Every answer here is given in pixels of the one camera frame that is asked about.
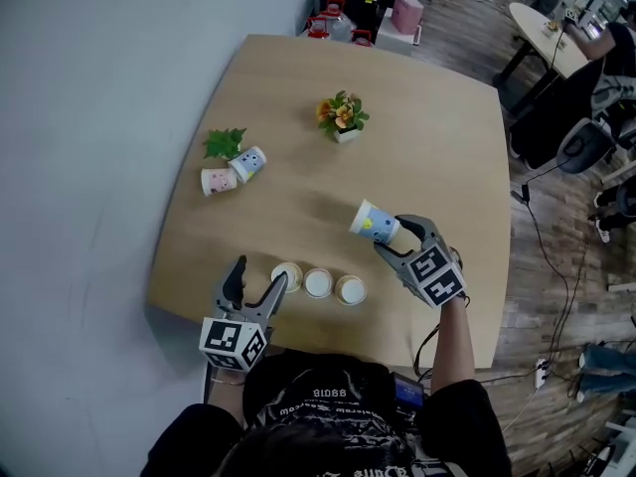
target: black and white marker cube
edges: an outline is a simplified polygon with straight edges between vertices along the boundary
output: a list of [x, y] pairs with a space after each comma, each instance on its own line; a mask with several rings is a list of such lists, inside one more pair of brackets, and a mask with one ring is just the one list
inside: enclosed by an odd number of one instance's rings
[[417, 290], [431, 307], [440, 307], [466, 288], [459, 265], [438, 244], [407, 264]]
[[204, 318], [199, 350], [213, 366], [249, 371], [267, 345], [260, 325]]

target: pink box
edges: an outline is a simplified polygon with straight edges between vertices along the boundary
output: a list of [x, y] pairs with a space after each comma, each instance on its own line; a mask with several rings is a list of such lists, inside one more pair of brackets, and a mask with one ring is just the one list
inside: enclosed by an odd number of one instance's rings
[[391, 21], [401, 34], [414, 35], [423, 10], [418, 0], [396, 0]]

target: small flower pot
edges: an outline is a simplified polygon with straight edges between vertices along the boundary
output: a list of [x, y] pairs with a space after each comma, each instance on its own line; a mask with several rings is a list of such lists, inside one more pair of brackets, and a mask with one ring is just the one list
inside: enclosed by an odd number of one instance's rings
[[545, 35], [546, 37], [552, 37], [552, 36], [553, 36], [553, 35], [557, 32], [557, 30], [552, 30], [552, 29], [548, 26], [548, 23], [545, 23], [545, 24], [542, 26], [541, 31], [544, 33], [544, 35]]
[[360, 129], [355, 127], [353, 129], [345, 130], [344, 132], [334, 131], [334, 138], [336, 138], [338, 143], [346, 143], [347, 141], [351, 141], [352, 139], [360, 136], [361, 132], [362, 131]]

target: orange flower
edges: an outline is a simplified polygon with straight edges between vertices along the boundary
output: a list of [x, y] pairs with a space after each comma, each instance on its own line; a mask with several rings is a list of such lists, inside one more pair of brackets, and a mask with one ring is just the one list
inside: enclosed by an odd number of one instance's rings
[[347, 123], [354, 117], [354, 111], [348, 105], [342, 105], [336, 109], [336, 125], [341, 129], [347, 127]]
[[328, 100], [323, 100], [320, 104], [316, 106], [316, 118], [319, 122], [324, 121], [327, 116], [329, 116], [329, 111], [331, 110], [331, 105]]

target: dark hair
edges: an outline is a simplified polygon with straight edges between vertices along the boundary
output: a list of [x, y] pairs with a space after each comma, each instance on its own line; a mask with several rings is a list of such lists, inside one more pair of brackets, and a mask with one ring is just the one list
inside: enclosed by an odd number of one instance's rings
[[310, 477], [342, 472], [345, 445], [336, 431], [302, 423], [260, 427], [232, 450], [221, 477]]
[[630, 16], [636, 15], [636, 0], [630, 0], [627, 3], [627, 7], [623, 7], [619, 13], [624, 20], [629, 19]]

